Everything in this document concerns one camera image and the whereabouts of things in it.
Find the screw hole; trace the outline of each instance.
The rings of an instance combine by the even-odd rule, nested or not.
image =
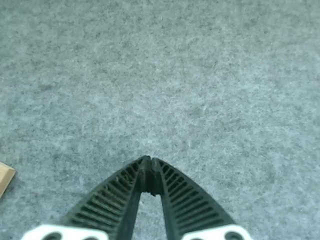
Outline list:
[[[59,232],[52,232],[45,236],[42,240],[61,240],[62,235]]]
[[[224,236],[225,240],[244,240],[244,238],[237,232],[230,231]]]

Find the gray carpet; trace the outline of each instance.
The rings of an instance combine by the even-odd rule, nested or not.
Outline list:
[[[320,1],[1,0],[0,239],[142,155],[256,240],[320,235]],[[143,195],[134,240],[164,240]]]

